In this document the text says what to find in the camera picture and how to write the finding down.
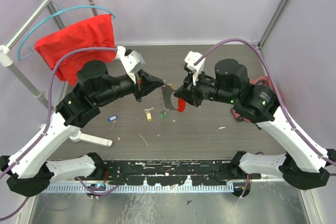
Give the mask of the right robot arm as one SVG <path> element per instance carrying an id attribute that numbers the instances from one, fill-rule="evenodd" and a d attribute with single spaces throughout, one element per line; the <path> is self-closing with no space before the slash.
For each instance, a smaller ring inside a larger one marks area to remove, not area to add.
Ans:
<path id="1" fill-rule="evenodd" d="M 185 57 L 187 77 L 174 96 L 195 107 L 204 100 L 231 104 L 236 113 L 268 132 L 286 150 L 281 155 L 238 151 L 230 162 L 233 177 L 241 179 L 247 174 L 279 176 L 301 190 L 327 184 L 330 178 L 327 163 L 312 148 L 317 148 L 323 157 L 332 161 L 335 160 L 335 150 L 325 149 L 309 137 L 303 140 L 299 127 L 290 125 L 270 86 L 250 83 L 247 68 L 234 59 L 219 61 L 212 78 L 203 70 L 204 61 L 196 63 L 198 59 L 198 55 Z"/>

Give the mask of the metal key holder red handle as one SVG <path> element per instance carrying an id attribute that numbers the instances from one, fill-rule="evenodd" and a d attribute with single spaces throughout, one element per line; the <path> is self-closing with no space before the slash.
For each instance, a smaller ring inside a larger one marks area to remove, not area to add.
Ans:
<path id="1" fill-rule="evenodd" d="M 175 90 L 171 89 L 165 83 L 159 88 L 161 112 L 177 111 L 183 113 L 186 108 L 186 102 L 174 96 Z"/>

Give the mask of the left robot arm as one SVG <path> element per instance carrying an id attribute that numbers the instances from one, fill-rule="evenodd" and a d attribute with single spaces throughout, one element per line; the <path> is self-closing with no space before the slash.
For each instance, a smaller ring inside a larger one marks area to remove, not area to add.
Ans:
<path id="1" fill-rule="evenodd" d="M 106 165 L 97 153 L 64 161 L 50 161 L 49 157 L 65 140 L 99 115 L 101 107 L 130 94 L 141 101 L 164 84 L 162 79 L 143 70 L 136 73 L 135 81 L 127 74 L 112 77 L 100 60 L 86 63 L 77 77 L 78 83 L 48 116 L 44 130 L 16 154 L 1 156 L 1 171 L 9 175 L 6 182 L 12 192 L 32 197 L 61 180 L 101 179 Z"/>

